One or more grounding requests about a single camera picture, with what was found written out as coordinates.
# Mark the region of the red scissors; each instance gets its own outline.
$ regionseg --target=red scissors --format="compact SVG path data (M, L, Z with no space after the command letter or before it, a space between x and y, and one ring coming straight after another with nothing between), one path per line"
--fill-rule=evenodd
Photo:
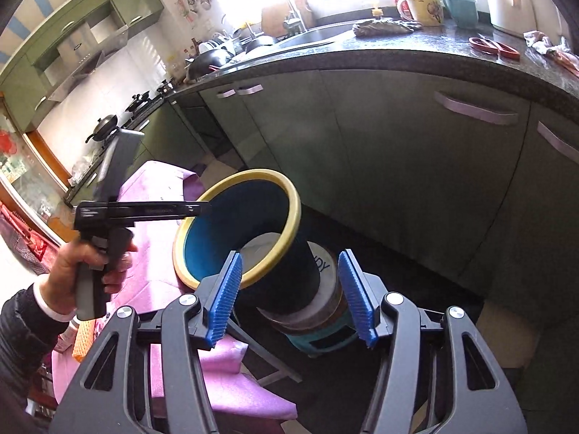
M520 53L511 46L482 37L471 37L468 42L471 47L481 52L495 54L513 60L520 60Z

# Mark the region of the purple tablecloth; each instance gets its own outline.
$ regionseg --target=purple tablecloth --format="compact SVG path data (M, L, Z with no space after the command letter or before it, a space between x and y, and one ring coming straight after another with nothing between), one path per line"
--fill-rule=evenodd
M195 173L157 161L141 166L123 185L119 200L182 201L183 180L187 180L187 200L196 200L204 192ZM138 252L133 253L133 267L123 289L113 295L109 313L130 305L138 313L163 309L189 289L183 286L173 268L173 240L180 221L138 222L134 241ZM97 323L97 331L105 324ZM260 387L250 376L240 373L241 360L247 344L224 337L210 352L199 351L203 376L211 406L216 411L275 420L297 418L296 406L290 401ZM78 367L72 349L64 354L52 353L54 394L57 401ZM160 346L151 346L151 390L153 401L163 397Z

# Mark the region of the teal mug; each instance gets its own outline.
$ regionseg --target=teal mug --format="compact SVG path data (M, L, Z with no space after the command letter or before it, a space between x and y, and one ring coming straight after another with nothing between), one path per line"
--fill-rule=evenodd
M442 0L458 27L474 29L478 23L477 0Z

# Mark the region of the cabinet handle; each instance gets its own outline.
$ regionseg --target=cabinet handle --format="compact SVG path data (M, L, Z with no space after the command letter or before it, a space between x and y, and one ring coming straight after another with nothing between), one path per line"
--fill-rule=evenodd
M219 99L224 99L224 98L228 98L230 96L233 96L235 94L235 90L234 89L228 89L227 91L224 91L222 93L218 93L217 97Z
M75 21L70 21L70 23L68 23L65 27L63 27L60 30L60 33L62 34L64 31L66 31L69 27L71 27L73 24L75 23Z
M87 186L90 186L90 184L94 181L94 178L97 177L96 173L93 173L93 175L90 177L90 179L88 180L88 182L86 183Z
M240 88L236 91L236 93L240 96L247 96L262 91L262 89L263 89L262 85L255 85L252 86L251 88Z
M140 132L141 130L143 130L145 127L147 127L147 125L149 124L150 120L147 119L145 122L143 122L139 127L137 127L135 130L137 132Z
M495 112L483 107L473 106L457 99L449 98L441 92L434 92L434 99L449 111L457 114L468 115L483 122L495 125L514 125L517 123L519 114L517 112Z
M537 126L537 132L541 135L541 137L548 141L549 144L555 150L557 150L557 152L579 165L579 151L557 137L557 135L551 132L545 124L539 122Z
M38 102L38 104L34 107L34 110L36 111L36 109L38 109L40 107L40 105L42 103L44 103L44 101L46 101L46 96L43 96L40 98L40 101Z

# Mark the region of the wooden cutting board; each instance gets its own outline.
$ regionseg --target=wooden cutting board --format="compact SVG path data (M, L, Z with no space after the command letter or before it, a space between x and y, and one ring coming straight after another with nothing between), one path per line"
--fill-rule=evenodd
M297 9L302 15L306 28L314 27L314 15L308 7L308 0L295 0ZM290 4L282 1L261 10L261 30L268 36L282 37L287 34L283 27L286 16L290 13Z

